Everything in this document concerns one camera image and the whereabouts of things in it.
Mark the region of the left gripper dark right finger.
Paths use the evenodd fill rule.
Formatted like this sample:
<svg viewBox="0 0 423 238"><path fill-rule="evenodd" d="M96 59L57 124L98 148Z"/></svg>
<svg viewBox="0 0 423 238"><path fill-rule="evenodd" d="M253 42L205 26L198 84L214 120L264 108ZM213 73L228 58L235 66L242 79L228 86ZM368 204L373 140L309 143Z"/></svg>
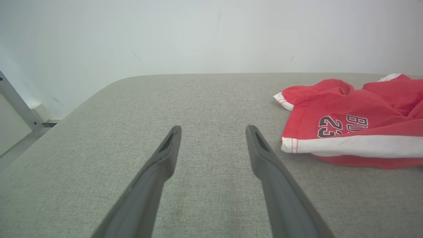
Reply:
<svg viewBox="0 0 423 238"><path fill-rule="evenodd" d="M260 179L274 238L333 238L321 215L254 125L246 127L252 170Z"/></svg>

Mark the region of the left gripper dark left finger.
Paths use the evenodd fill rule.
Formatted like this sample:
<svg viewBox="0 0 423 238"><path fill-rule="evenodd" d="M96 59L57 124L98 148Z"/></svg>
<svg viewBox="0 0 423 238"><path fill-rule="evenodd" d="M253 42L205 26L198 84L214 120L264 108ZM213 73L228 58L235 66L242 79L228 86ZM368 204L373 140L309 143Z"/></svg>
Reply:
<svg viewBox="0 0 423 238"><path fill-rule="evenodd" d="M182 130L174 126L100 223L93 238L150 238L165 182L172 177Z"/></svg>

